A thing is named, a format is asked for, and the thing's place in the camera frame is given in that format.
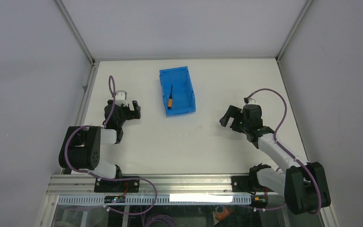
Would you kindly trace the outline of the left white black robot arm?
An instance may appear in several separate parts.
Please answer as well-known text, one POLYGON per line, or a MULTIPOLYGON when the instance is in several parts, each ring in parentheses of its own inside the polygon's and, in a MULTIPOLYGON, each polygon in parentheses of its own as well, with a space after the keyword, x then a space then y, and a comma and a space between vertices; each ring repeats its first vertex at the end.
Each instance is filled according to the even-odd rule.
POLYGON ((70 126, 59 153, 59 165, 78 173, 105 179, 105 186, 112 192, 123 187, 123 176, 118 165, 101 157, 102 145, 119 144, 126 121, 141 118, 141 107, 132 101, 133 109, 125 101, 115 104, 108 100, 104 108, 103 126, 70 126))

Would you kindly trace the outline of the orange handled screwdriver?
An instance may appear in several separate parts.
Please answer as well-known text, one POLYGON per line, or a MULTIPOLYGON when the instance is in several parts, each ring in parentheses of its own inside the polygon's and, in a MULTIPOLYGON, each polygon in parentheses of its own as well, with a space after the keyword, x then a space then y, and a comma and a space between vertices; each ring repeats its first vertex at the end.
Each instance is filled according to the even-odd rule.
POLYGON ((171 91, 167 102, 167 109, 170 110, 173 107, 173 85, 171 85, 171 91))

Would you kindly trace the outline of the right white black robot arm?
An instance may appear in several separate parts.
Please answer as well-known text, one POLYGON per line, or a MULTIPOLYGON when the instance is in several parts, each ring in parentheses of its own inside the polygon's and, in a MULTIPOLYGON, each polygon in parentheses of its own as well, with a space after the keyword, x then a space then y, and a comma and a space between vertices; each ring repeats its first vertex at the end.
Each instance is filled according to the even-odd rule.
POLYGON ((258 164, 249 169, 247 176, 233 177, 233 192, 255 194, 270 189, 285 200, 293 214, 315 213, 331 205, 331 197, 325 170, 319 162, 304 162, 298 156, 286 152, 275 135, 276 132, 263 124, 262 109, 256 104, 243 108, 230 105, 219 120, 226 127, 246 135, 255 148, 268 155, 279 167, 258 164))

